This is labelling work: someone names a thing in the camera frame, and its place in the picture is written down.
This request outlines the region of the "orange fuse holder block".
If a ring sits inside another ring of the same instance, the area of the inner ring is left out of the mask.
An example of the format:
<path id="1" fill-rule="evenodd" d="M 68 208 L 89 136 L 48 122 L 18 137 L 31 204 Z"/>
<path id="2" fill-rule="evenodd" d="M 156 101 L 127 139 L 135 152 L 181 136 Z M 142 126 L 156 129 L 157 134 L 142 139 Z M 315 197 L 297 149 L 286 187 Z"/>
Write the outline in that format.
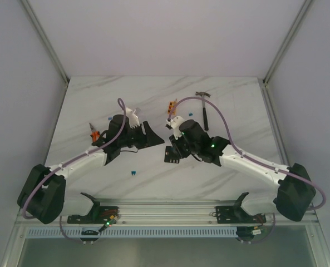
<path id="1" fill-rule="evenodd" d="M 176 108 L 175 108 L 176 104 L 177 104 L 177 99 L 175 99 L 174 101 L 169 102 L 168 115 L 172 115 L 172 116 L 176 115 Z"/>

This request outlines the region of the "black fuse box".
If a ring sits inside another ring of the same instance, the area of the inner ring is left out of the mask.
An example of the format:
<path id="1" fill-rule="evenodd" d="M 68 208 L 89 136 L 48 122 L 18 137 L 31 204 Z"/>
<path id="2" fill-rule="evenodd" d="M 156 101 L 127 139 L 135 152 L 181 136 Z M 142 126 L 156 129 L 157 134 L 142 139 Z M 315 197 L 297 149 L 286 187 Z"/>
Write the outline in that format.
<path id="1" fill-rule="evenodd" d="M 164 162 L 170 164 L 178 164 L 180 162 L 180 157 L 172 146 L 166 146 Z"/>

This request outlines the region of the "orange handled pliers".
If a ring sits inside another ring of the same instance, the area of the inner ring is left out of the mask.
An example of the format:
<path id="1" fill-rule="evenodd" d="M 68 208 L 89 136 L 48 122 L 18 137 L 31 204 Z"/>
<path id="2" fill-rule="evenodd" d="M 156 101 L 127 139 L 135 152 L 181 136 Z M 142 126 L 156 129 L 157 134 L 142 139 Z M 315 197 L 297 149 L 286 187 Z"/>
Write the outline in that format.
<path id="1" fill-rule="evenodd" d="M 95 128 L 95 126 L 92 123 L 89 123 L 90 126 L 90 130 L 91 130 L 91 138 L 92 138 L 92 142 L 96 142 L 99 138 L 100 138 L 100 132 L 97 131 L 97 129 Z"/>

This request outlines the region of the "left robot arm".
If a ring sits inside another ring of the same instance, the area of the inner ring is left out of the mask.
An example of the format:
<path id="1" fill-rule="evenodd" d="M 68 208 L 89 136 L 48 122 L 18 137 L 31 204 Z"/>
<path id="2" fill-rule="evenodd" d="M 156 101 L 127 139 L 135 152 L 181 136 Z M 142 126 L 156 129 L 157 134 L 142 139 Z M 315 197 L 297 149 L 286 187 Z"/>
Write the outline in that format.
<path id="1" fill-rule="evenodd" d="M 17 205 L 26 219 L 49 224 L 60 216 L 79 216 L 88 224 L 100 218 L 100 202 L 85 191 L 69 189 L 72 182 L 90 171 L 108 165 L 123 148 L 138 150 L 162 145 L 147 121 L 139 123 L 134 115 L 115 115 L 107 130 L 73 160 L 53 166 L 34 166 L 19 194 Z"/>

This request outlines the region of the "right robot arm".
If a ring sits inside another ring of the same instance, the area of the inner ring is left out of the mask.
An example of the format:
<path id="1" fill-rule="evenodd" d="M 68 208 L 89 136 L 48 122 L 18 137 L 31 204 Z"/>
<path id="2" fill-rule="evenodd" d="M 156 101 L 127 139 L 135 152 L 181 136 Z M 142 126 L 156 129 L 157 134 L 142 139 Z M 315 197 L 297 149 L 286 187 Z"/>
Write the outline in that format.
<path id="1" fill-rule="evenodd" d="M 200 162 L 241 172 L 270 187 L 267 192 L 242 193 L 233 208 L 235 219 L 245 222 L 252 216 L 275 211 L 291 221 L 303 219 L 316 195 L 304 166 L 280 165 L 235 149 L 225 138 L 210 137 L 194 120 L 177 116 L 166 126 L 173 131 L 169 140 L 176 162 L 192 156 Z"/>

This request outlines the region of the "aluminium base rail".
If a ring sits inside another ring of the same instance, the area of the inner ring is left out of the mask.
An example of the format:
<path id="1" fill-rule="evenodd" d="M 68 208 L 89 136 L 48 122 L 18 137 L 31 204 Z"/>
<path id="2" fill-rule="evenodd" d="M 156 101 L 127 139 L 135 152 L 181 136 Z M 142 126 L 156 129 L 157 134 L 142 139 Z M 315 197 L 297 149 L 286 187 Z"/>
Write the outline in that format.
<path id="1" fill-rule="evenodd" d="M 82 217 L 77 211 L 63 215 L 65 226 L 102 225 L 109 218 L 105 211 L 116 210 L 118 226 L 258 226 L 317 224 L 313 211 L 308 211 L 300 222 L 290 221 L 278 212 L 259 214 L 238 220 L 234 217 L 233 201 L 220 200 L 149 200 L 100 199 L 97 219 Z"/>

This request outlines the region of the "clear plastic fuse box cover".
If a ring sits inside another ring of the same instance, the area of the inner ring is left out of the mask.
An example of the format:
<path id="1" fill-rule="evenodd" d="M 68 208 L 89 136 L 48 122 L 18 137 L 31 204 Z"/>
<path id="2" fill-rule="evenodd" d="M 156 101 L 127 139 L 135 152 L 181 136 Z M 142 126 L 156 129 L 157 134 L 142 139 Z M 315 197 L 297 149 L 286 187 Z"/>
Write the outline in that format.
<path id="1" fill-rule="evenodd" d="M 140 108 L 135 108 L 135 111 L 134 111 L 134 113 L 136 114 L 136 115 L 138 115 L 138 114 L 140 114 L 141 113 L 141 109 Z"/>

